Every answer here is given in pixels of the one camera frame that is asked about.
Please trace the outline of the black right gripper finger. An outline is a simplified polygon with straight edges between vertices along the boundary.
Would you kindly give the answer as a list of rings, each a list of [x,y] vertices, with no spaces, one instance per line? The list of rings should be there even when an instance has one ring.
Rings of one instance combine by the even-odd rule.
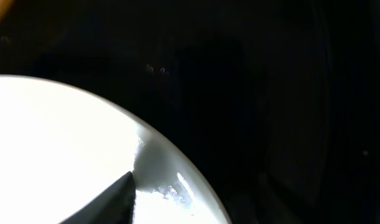
[[[135,198],[135,180],[127,172],[61,224],[132,224]]]

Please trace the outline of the light blue plate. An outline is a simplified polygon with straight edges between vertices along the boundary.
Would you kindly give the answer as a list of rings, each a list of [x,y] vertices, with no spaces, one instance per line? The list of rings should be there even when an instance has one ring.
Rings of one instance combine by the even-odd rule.
[[[0,75],[0,224],[61,223],[127,172],[133,224],[230,222],[196,166],[129,111],[64,83]]]

